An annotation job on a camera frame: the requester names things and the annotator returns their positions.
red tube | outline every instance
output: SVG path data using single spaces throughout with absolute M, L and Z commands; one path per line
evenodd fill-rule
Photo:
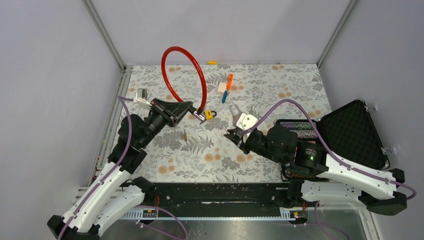
M 200 82 L 201 82 L 202 96 L 201 96 L 201 104 L 200 104 L 200 107 L 197 109 L 197 112 L 202 113 L 203 110 L 205 109 L 206 97 L 207 97 L 207 94 L 208 94 L 207 89 L 206 89 L 205 76 L 203 76 L 203 72 L 202 72 L 202 69 L 199 66 L 199 63 L 196 61 L 195 57 L 191 53 L 189 53 L 189 51 L 185 50 L 184 48 L 182 48 L 180 46 L 171 46 L 170 48 L 165 50 L 165 52 L 162 55 L 162 61 L 160 63 L 160 67 L 162 68 L 163 80 L 165 80 L 165 84 L 168 87 L 169 91 L 171 92 L 172 96 L 178 102 L 182 102 L 183 100 L 180 98 L 180 96 L 178 96 L 178 94 L 174 91 L 173 87 L 171 86 L 170 81 L 168 80 L 168 76 L 167 76 L 167 69 L 165 68 L 165 62 L 167 60 L 167 56 L 168 56 L 168 54 L 170 54 L 170 52 L 173 52 L 173 51 L 180 52 L 180 53 L 184 54 L 188 59 L 190 59 L 191 63 L 196 68 L 197 73 L 199 74 Z

gray floor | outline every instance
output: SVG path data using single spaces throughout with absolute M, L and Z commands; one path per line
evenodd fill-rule
M 321 223 L 333 224 L 344 230 L 351 240 L 366 240 L 359 215 L 354 210 L 327 210 L 319 213 Z M 314 211 L 309 210 L 308 222 L 315 222 Z M 118 220 L 103 235 L 101 240 L 171 240 L 170 237 L 150 229 L 140 229 L 135 221 Z M 285 221 L 183 221 L 190 240 L 327 240 L 319 226 L 287 226 Z M 155 221 L 152 227 L 172 235 L 184 236 L 176 221 Z M 336 230 L 327 228 L 338 240 L 347 239 Z

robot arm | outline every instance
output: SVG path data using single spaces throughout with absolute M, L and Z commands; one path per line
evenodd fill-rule
M 108 162 L 95 182 L 63 216 L 53 215 L 47 222 L 56 238 L 58 238 L 66 223 L 69 223 L 64 230 L 62 240 L 98 240 L 106 229 L 127 210 L 151 197 L 146 193 L 152 192 L 152 184 L 139 177 L 134 179 L 135 185 L 130 186 L 123 194 L 104 206 L 112 193 L 128 180 L 142 163 L 147 155 L 144 148 L 153 138 L 166 125 L 175 127 L 187 112 L 192 112 L 195 108 L 190 101 L 166 102 L 157 98 L 154 98 L 150 104 L 144 100 L 143 105 L 145 108 L 150 108 L 148 116 L 142 119 L 136 114 L 131 114 L 122 120 L 122 127 L 118 130 L 118 142 L 108 156 Z M 132 123 L 130 148 L 119 167 L 112 170 L 123 155 L 127 145 L 129 136 L 128 118 L 131 118 Z
M 296 175 L 337 181 L 292 180 L 290 181 L 292 191 L 289 187 L 289 192 L 297 190 L 297 193 L 291 197 L 307 202 L 353 201 L 365 204 L 371 212 L 382 215 L 395 215 L 407 208 L 406 196 L 397 192 L 395 184 L 361 174 L 352 168 L 400 183 L 405 181 L 402 170 L 375 170 L 337 155 L 340 160 L 351 166 L 347 168 L 328 154 L 324 147 L 307 141 L 298 141 L 295 132 L 278 124 L 269 129 L 267 135 L 257 129 L 245 135 L 241 134 L 257 122 L 258 119 L 253 115 L 241 113 L 234 122 L 236 128 L 229 129 L 228 134 L 224 136 L 245 154 L 252 151 L 280 164 L 282 168 L 289 169 Z

floral pattern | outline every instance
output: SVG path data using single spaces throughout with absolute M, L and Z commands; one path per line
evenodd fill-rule
M 202 65 L 207 86 L 206 109 L 217 116 L 203 124 L 187 114 L 177 127 L 165 127 L 147 146 L 147 157 L 133 174 L 152 182 L 280 182 L 281 167 L 261 156 L 243 154 L 224 137 L 233 128 L 229 107 L 261 118 L 281 99 L 296 100 L 315 119 L 328 114 L 329 101 L 315 64 Z M 192 65 L 168 65 L 167 74 L 177 94 L 198 107 L 202 99 L 198 73 Z M 217 95 L 219 83 L 233 73 L 232 86 L 224 104 Z M 134 66 L 127 98 L 138 88 L 147 88 L 148 100 L 176 101 L 162 78 L 158 65 Z M 148 111 L 127 103 L 131 113 L 145 117 Z M 124 110 L 121 119 L 126 116 Z M 292 104 L 278 107 L 258 129 L 264 134 L 277 119 L 304 119 Z

white block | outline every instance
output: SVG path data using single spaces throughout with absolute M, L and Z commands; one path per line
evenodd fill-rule
M 227 84 L 226 83 L 219 83 L 218 85 L 218 92 L 216 94 L 218 94 L 219 96 L 223 96 L 224 92 L 227 90 Z

